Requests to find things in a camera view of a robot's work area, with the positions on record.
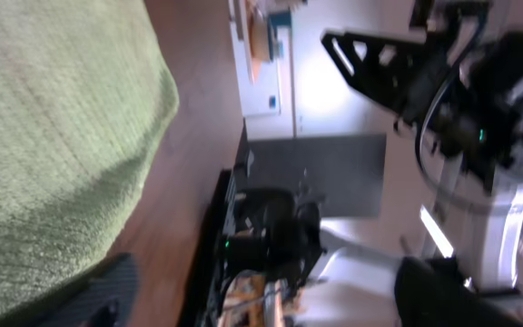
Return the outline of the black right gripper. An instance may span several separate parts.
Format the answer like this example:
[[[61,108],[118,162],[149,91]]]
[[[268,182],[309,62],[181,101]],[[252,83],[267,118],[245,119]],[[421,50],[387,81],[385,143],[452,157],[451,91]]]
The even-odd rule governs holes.
[[[415,76],[429,59],[423,43],[328,31],[321,44],[357,92],[400,112]],[[422,158],[424,136],[433,132],[441,154],[462,159],[485,190],[523,183],[523,33],[513,31],[482,45],[483,57],[462,82],[453,65],[418,121],[415,154],[426,182],[438,187]]]

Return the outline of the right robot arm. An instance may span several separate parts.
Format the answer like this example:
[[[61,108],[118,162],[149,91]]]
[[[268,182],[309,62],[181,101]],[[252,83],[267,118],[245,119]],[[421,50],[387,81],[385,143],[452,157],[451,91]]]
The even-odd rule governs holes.
[[[338,259],[352,258],[375,272],[379,290],[395,300],[405,326],[515,326],[518,320],[489,301],[516,290],[517,254],[523,224],[523,32],[512,31],[490,44],[470,38],[466,52],[483,57],[472,65],[467,82],[447,52],[456,35],[431,33],[422,44],[394,40],[397,55],[380,64],[390,40],[352,33],[327,33],[322,43],[342,56],[347,83],[416,127],[421,150],[433,133],[440,153],[458,159],[452,176],[473,174],[489,195],[483,204],[456,195],[452,186],[431,177],[426,183],[438,198],[471,214],[461,246],[452,245],[427,211],[421,218],[442,255],[437,259],[391,258],[348,243],[330,233],[311,276],[324,275]]]

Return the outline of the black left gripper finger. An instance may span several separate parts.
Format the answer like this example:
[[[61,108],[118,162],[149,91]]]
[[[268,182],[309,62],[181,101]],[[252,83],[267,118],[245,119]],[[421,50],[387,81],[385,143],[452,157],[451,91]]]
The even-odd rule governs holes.
[[[98,264],[82,287],[52,309],[39,323],[44,327],[125,326],[138,293],[138,268],[130,253]]]

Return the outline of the light green cloth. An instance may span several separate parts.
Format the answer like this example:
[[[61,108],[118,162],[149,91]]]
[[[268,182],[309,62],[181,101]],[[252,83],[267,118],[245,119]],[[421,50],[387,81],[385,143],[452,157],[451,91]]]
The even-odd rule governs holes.
[[[0,318],[98,264],[179,95],[142,0],[0,0]]]

